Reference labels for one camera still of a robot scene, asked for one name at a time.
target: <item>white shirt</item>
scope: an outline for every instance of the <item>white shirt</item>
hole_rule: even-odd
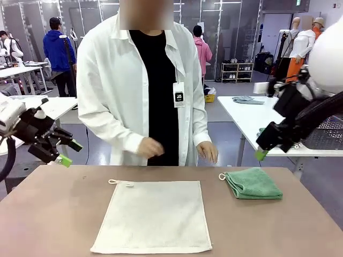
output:
[[[148,76],[129,31],[119,29],[118,15],[89,31],[78,49],[79,118],[112,145],[111,165],[147,165],[136,152],[149,136]],[[185,107],[178,108],[179,165],[196,165],[195,147],[211,141],[198,51],[180,24],[165,34],[166,54],[185,88]]]
[[[316,41],[316,33],[312,29],[302,31],[298,34],[293,44],[293,51],[290,53],[290,58],[296,58],[298,55],[305,58],[306,54],[311,51]]]

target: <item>white cloth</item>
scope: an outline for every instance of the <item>white cloth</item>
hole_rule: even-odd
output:
[[[121,181],[91,252],[199,253],[211,249],[199,181]]]
[[[293,44],[293,51],[290,53],[290,58],[296,58],[298,55],[305,58],[306,54],[311,51],[316,41],[316,33],[312,29],[302,31],[298,34]]]
[[[149,134],[148,76],[130,33],[119,29],[118,15],[89,31],[78,49],[79,118],[112,145],[111,165],[146,165],[135,153]],[[165,34],[166,54],[185,89],[185,107],[178,108],[179,165],[196,165],[196,146],[211,141],[198,51],[180,24]]]

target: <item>white towel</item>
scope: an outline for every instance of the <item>white towel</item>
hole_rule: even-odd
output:
[[[212,245],[199,181],[116,185],[94,253],[199,253]]]

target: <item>white table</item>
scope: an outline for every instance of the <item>white table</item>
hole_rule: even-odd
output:
[[[48,93],[47,84],[45,83],[45,78],[44,78],[44,74],[43,74],[43,67],[45,65],[48,65],[48,63],[47,62],[30,62],[30,63],[24,63],[24,65],[27,67],[38,67],[40,69],[42,81],[43,81],[44,88],[45,88],[45,94]]]
[[[253,149],[257,150],[258,144],[256,140],[259,129],[267,127],[270,122],[279,124],[284,118],[273,109],[278,101],[276,97],[253,96],[257,101],[264,101],[263,105],[235,103],[232,100],[233,97],[219,96],[218,100],[242,133],[236,164],[241,166],[245,140],[247,139]],[[294,174],[297,178],[301,178],[304,163],[309,157],[343,157],[343,150],[315,150],[302,146],[299,149],[291,148],[287,153],[284,153],[280,148],[275,147],[269,151],[267,156],[297,157]]]
[[[31,96],[24,97],[21,101],[25,102],[26,108],[36,108],[42,103],[42,99],[46,98],[44,96]],[[42,105],[42,109],[47,116],[54,119],[56,125],[61,127],[61,121],[59,120],[64,114],[70,111],[73,107],[77,105],[77,99],[75,97],[48,97],[49,101]],[[16,140],[16,148],[24,144],[20,139],[13,137]],[[7,144],[4,141],[0,145],[0,156],[7,154]],[[65,145],[62,145],[63,154],[68,157],[68,151]]]
[[[27,95],[28,91],[26,88],[25,78],[24,78],[24,76],[27,76],[28,83],[29,83],[30,88],[31,88],[31,94],[35,95],[36,93],[35,93],[34,88],[33,88],[31,73],[32,72],[34,73],[34,71],[39,70],[39,69],[40,69],[39,67],[12,67],[12,68],[7,68],[7,69],[0,70],[0,78],[3,78],[3,79],[10,78],[12,83],[14,84],[14,81],[13,81],[14,76],[18,75],[20,80],[21,80],[21,84],[23,85],[24,93]]]

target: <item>orange pants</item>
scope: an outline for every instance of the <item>orange pants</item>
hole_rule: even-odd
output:
[[[290,64],[289,64],[289,68],[288,68],[288,73],[287,73],[287,77],[291,77],[294,75],[298,75],[299,70],[301,69],[302,65],[304,64],[304,59],[301,59],[300,62],[298,64],[295,63],[296,58],[292,58],[290,60]],[[290,82],[290,81],[298,81],[297,77],[293,77],[291,79],[287,79],[286,82]]]

